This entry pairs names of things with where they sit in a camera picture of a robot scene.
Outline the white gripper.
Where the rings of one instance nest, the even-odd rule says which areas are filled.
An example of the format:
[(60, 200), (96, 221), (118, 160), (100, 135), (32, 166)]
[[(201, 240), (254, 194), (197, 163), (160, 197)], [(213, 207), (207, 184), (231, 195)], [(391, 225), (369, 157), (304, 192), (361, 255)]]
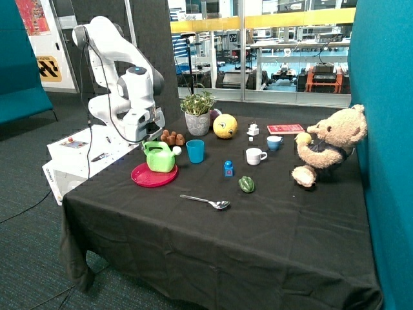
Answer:
[(161, 107), (135, 108), (123, 118), (125, 138), (130, 143), (151, 141), (159, 137), (165, 126), (165, 117)]

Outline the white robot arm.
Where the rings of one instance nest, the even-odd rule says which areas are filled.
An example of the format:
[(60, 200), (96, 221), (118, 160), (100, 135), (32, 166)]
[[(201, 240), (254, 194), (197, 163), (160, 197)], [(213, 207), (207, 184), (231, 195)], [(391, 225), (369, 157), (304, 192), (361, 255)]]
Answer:
[(130, 144), (160, 137), (165, 117), (154, 98), (162, 93), (162, 74), (106, 17), (77, 25), (72, 36), (78, 48), (88, 51), (95, 81), (108, 91), (89, 101), (91, 114), (113, 137)]

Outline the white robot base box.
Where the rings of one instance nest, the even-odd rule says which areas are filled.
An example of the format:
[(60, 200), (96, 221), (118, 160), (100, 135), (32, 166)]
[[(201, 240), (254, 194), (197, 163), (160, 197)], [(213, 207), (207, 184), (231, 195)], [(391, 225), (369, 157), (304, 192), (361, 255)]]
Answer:
[(92, 125), (47, 145), (43, 173), (58, 205), (63, 196), (136, 148), (112, 128)]

